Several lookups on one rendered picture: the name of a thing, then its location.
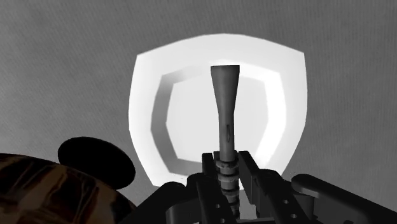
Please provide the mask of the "white square plate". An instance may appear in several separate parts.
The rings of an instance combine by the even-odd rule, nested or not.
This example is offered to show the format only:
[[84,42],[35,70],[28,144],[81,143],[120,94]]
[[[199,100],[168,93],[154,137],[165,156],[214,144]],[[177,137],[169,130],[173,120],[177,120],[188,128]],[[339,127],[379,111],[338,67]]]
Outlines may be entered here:
[[129,97],[129,131],[154,186],[186,183],[202,169],[201,155],[219,148],[211,66],[238,65],[235,147],[256,164],[283,172],[307,116],[303,52],[241,34],[177,41],[136,58]]

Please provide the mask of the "grey slender tool with ribbed handle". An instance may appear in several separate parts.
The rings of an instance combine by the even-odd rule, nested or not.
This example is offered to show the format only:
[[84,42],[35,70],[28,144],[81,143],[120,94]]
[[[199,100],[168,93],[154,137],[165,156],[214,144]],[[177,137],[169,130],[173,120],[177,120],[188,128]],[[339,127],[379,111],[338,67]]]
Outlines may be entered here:
[[235,151],[234,111],[240,66],[212,66],[211,78],[218,109],[219,169],[221,191],[227,198],[234,218],[240,218],[239,168]]

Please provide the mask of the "brown patterned round object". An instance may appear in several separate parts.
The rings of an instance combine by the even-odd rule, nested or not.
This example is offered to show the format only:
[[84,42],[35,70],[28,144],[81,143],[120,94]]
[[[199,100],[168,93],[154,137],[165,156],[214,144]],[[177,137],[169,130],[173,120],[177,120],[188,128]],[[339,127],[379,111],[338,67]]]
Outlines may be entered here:
[[0,153],[0,224],[120,224],[136,210],[119,192],[136,174],[119,147],[73,137],[58,159]]

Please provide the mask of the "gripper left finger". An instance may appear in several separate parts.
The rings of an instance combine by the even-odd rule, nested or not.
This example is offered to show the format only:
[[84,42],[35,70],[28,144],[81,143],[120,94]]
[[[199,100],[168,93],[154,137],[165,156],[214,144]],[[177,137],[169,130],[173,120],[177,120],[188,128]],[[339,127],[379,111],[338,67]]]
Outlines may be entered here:
[[119,224],[237,224],[216,175],[212,153],[204,153],[202,172],[187,185],[163,184]]

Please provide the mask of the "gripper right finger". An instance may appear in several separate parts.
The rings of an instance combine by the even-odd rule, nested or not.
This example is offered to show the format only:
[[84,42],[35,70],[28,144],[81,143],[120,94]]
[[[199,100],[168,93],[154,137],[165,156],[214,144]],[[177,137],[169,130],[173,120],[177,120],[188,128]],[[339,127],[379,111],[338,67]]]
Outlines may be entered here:
[[239,152],[240,179],[260,218],[275,224],[397,224],[397,212],[309,174],[284,180]]

